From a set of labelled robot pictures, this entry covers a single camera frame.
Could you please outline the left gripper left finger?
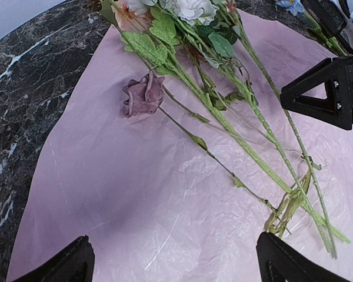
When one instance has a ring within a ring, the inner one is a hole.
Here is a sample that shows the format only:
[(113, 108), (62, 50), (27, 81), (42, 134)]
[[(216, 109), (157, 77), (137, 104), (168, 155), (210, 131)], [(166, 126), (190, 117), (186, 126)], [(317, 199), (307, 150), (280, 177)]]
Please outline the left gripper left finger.
[(94, 250), (88, 236), (79, 236), (38, 268), (14, 282), (91, 282), (94, 273)]

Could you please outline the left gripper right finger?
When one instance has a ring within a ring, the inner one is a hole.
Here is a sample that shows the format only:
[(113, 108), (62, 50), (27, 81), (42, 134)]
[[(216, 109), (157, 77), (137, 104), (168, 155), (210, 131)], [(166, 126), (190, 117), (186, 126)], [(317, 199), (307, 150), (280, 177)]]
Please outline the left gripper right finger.
[(349, 282), (308, 260), (272, 233), (260, 234), (256, 250), (262, 281)]

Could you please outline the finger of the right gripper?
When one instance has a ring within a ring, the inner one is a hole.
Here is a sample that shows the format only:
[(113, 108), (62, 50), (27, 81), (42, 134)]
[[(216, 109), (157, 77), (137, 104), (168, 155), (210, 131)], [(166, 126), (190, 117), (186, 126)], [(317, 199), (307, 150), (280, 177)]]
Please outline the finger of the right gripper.
[(353, 126), (353, 57), (326, 58), (282, 88), (283, 109), (344, 130)]

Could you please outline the blue flower stem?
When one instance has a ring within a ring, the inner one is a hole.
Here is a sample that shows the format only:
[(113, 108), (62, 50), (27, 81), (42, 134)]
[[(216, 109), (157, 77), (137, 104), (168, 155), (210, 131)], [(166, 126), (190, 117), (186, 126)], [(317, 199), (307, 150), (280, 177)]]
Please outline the blue flower stem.
[(322, 45), (324, 48), (329, 50), (338, 56), (346, 56), (347, 53), (342, 49), (336, 38), (327, 38), (320, 24), (313, 18), (313, 16), (304, 8), (301, 1), (275, 1), (276, 6), (284, 8), (287, 12), (293, 16), (303, 15), (307, 20), (307, 30), (314, 39)]

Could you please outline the pink wrapping paper sheet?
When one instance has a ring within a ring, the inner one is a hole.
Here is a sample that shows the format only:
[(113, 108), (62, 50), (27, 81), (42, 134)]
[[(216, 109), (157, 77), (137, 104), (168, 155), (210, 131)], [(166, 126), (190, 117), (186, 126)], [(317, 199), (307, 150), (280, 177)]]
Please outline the pink wrapping paper sheet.
[[(285, 25), (241, 12), (245, 31), (277, 88), (333, 55)], [(260, 281), (255, 246), (270, 210), (161, 111), (126, 119), (122, 87), (147, 68), (110, 28), (39, 157), (9, 264), (8, 281), (37, 268), (78, 236), (95, 253), (93, 281)], [(299, 176), (307, 171), (273, 91), (241, 44), (252, 87)], [(169, 97), (162, 108), (252, 191), (277, 206), (284, 191), (220, 130)], [(312, 218), (298, 209), (283, 239), (353, 281), (353, 130), (291, 113), (313, 160), (331, 223), (350, 240), (326, 252)]]

